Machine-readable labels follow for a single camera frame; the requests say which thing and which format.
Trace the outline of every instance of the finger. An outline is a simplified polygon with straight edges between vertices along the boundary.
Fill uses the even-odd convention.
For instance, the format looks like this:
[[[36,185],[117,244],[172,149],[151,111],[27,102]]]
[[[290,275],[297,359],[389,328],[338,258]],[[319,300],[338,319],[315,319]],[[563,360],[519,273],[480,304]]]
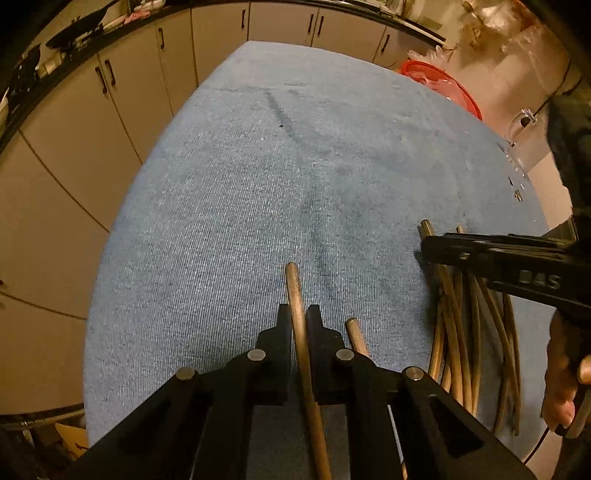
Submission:
[[[552,431],[556,430],[558,424],[568,428],[574,418],[574,403],[546,397],[542,407],[542,418]]]
[[[591,355],[583,358],[577,372],[578,380],[583,385],[591,385]]]

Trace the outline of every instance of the metal pin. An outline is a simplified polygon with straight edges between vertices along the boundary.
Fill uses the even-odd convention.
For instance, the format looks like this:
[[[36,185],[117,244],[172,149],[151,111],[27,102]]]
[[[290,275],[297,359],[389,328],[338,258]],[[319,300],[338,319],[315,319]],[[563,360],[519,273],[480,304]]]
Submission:
[[[261,362],[267,356],[267,352],[260,348],[253,348],[246,354],[246,356],[252,362]]]
[[[353,350],[349,350],[348,348],[342,348],[338,352],[336,352],[336,358],[342,360],[343,362],[348,362],[355,357]]]
[[[176,377],[179,380],[191,380],[195,375],[195,369],[191,367],[181,367],[177,370]]]
[[[408,367],[405,371],[406,376],[411,380],[421,380],[425,376],[425,372],[419,367]]]

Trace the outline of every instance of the cabinet handle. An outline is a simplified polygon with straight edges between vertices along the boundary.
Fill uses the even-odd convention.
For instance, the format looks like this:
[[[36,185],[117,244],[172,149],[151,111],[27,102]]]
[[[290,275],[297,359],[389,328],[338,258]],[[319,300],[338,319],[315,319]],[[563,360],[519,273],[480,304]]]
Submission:
[[[100,67],[96,67],[95,72],[99,76],[100,82],[103,84],[103,93],[106,94],[108,92],[107,84],[105,83],[105,78],[103,77],[103,73],[101,72]]]
[[[162,27],[160,27],[158,29],[158,31],[160,32],[160,38],[162,38],[162,43],[160,44],[160,50],[164,50],[164,30],[162,30]]]
[[[115,74],[113,73],[113,67],[111,66],[111,61],[105,60],[105,65],[107,65],[107,68],[109,69],[109,72],[111,74],[111,86],[114,87],[117,84],[117,82],[115,81]]]
[[[318,36],[320,36],[320,30],[322,30],[322,22],[324,21],[324,15],[320,17],[320,26],[318,27]]]
[[[386,50],[386,45],[388,45],[389,41],[390,41],[390,35],[386,35],[386,41],[384,42],[384,46],[382,47],[382,50],[380,50],[381,53],[384,53],[384,50]]]

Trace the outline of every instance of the cabinet door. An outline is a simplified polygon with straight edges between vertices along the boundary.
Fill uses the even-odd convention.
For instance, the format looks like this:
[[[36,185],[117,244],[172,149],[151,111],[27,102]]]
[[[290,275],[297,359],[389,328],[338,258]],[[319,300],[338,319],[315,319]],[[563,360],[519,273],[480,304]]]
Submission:
[[[334,10],[320,9],[312,46],[373,61],[385,25]]]
[[[173,115],[197,88],[191,12],[185,10],[156,22],[156,41]]]
[[[240,3],[191,10],[195,64],[200,84],[247,41],[248,8],[248,3]]]
[[[0,415],[82,403],[86,321],[0,294]]]
[[[142,162],[173,117],[154,36],[150,24],[99,52],[109,91]]]
[[[0,291],[86,318],[108,233],[51,177],[19,133],[0,157],[0,224]]]
[[[318,7],[267,2],[251,3],[248,39],[294,45],[312,44]]]
[[[423,40],[387,27],[375,54],[374,63],[387,69],[397,69],[408,58],[409,50],[425,55],[429,47]]]
[[[111,228],[141,166],[103,83],[97,57],[64,79],[21,131],[57,181]]]

